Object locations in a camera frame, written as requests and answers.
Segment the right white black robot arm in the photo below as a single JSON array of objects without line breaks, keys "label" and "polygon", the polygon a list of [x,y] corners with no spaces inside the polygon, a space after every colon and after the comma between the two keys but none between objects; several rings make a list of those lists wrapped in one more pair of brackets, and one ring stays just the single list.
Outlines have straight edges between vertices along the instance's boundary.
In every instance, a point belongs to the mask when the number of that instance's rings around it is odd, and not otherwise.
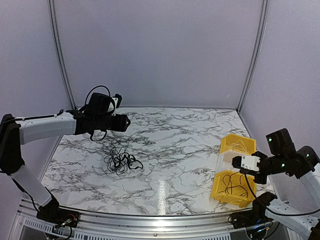
[{"label": "right white black robot arm", "polygon": [[[266,136],[271,156],[260,151],[252,154],[254,158],[253,175],[257,184],[265,184],[267,177],[276,174],[294,176],[308,190],[316,205],[320,204],[320,158],[308,145],[296,149],[286,128]],[[319,209],[302,213],[281,201],[275,194],[265,192],[255,197],[253,209],[247,219],[258,224],[265,217],[274,219],[302,238],[318,240],[320,238],[320,219],[314,215]]]}]

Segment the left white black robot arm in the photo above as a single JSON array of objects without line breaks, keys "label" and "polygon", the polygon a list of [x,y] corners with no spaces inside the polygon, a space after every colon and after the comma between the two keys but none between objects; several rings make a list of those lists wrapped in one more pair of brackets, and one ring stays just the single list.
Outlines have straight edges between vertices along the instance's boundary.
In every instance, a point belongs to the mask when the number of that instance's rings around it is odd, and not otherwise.
[{"label": "left white black robot arm", "polygon": [[102,94],[91,90],[79,109],[31,117],[3,116],[0,123],[0,171],[38,203],[39,214],[53,223],[63,219],[58,200],[26,167],[21,146],[27,143],[64,135],[89,134],[95,131],[125,132],[131,121],[126,114],[118,114],[122,96]]}]

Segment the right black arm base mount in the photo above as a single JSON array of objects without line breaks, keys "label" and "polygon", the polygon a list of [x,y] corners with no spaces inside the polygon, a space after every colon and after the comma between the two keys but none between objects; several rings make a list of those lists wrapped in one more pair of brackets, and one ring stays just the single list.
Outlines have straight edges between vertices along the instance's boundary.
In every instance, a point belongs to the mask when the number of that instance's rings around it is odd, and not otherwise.
[{"label": "right black arm base mount", "polygon": [[258,216],[254,214],[252,209],[233,212],[229,215],[227,221],[233,225],[234,229],[248,228],[262,224],[271,224],[272,220],[265,216]]}]

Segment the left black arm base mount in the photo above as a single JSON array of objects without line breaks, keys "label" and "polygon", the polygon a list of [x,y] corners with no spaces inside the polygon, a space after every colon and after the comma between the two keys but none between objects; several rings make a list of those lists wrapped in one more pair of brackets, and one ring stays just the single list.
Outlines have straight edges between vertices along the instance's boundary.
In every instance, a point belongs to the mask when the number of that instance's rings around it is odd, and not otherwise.
[{"label": "left black arm base mount", "polygon": [[63,223],[65,223],[65,225],[69,227],[76,228],[80,218],[80,213],[78,211],[59,208],[58,212],[55,213],[54,216],[48,216],[38,212],[36,214],[36,218],[58,226],[63,226]]}]

